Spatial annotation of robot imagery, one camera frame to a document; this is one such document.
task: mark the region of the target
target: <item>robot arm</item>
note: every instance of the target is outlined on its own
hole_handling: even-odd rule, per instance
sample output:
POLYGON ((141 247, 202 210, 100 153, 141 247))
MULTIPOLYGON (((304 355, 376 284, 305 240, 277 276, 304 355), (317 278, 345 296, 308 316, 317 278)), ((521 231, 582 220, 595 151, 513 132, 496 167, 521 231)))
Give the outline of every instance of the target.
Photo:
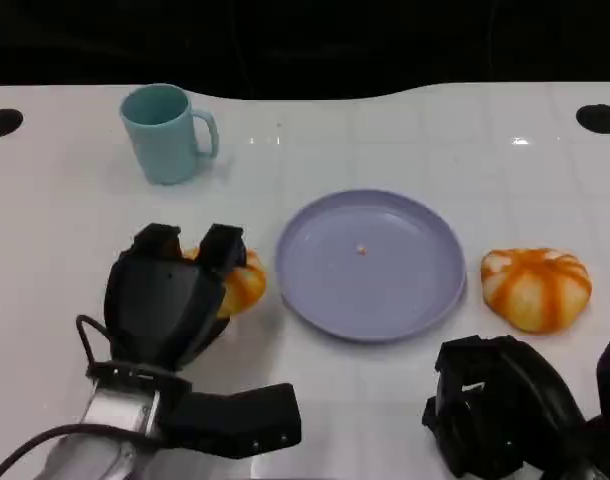
POLYGON ((140 478, 154 453, 185 448, 244 458, 296 445, 301 420, 290 384, 214 395, 192 392, 176 371, 223 331, 223 281, 246 264, 242 229, 213 225, 195 260, 183 258, 180 229, 152 224, 112 267, 105 295, 106 328, 79 316, 92 397, 80 424, 30 440, 0 466, 5 471, 44 440, 63 433, 38 480, 140 478), (100 331, 112 359, 97 362, 83 324, 100 331))

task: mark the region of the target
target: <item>black hole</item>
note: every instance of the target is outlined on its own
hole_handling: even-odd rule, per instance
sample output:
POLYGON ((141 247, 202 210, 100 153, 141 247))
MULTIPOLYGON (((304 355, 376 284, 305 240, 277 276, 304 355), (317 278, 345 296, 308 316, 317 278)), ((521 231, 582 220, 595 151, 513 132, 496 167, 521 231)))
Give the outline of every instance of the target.
POLYGON ((0 137, 9 135, 23 123, 23 114, 12 108, 0 110, 0 137))
POLYGON ((576 120, 590 132, 610 134, 609 105, 585 105, 576 112, 576 120))

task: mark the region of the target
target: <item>orange and white pumpkin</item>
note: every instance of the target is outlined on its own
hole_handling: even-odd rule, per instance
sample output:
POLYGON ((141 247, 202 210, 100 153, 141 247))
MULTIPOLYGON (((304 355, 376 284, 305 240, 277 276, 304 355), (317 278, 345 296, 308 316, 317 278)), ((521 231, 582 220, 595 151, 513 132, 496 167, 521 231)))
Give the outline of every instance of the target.
MULTIPOLYGON (((183 253, 189 260, 198 256, 198 248, 183 253)), ((254 306, 265 293, 266 279, 256 252, 247 250, 247 265, 237 267, 225 279, 225 298, 218 310, 218 318, 228 318, 254 306)))
POLYGON ((493 250, 481 262, 481 281, 485 303, 530 333, 568 327, 592 294, 578 258, 551 248, 493 250))

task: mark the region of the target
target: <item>toy pumpkin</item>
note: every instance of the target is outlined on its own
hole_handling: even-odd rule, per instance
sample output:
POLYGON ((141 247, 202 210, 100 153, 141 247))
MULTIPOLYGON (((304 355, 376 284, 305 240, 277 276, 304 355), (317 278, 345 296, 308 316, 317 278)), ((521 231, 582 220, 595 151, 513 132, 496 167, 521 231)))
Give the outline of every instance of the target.
MULTIPOLYGON (((198 247, 183 253, 189 260, 198 257, 198 247)), ((265 271, 258 255, 247 250, 247 265, 237 267, 225 279, 225 298, 218 310, 218 318, 228 318, 252 307, 265 293, 265 271)))
POLYGON ((551 248, 493 250, 481 262, 481 281, 485 303, 530 333, 567 328, 592 294, 578 258, 551 248))

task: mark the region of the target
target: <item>mug handle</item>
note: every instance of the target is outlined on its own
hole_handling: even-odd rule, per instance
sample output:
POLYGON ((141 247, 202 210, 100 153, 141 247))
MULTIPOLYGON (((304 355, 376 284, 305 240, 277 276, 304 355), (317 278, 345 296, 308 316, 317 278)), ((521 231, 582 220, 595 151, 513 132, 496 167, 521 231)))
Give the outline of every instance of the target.
POLYGON ((218 138, 218 129, 216 128, 216 122, 214 121, 214 116, 206 112, 205 110, 192 110, 192 116, 198 117, 201 120, 204 120, 207 124, 207 128, 209 129, 210 141, 212 143, 212 152, 209 154, 210 158, 214 158, 218 155, 219 149, 219 138, 218 138))

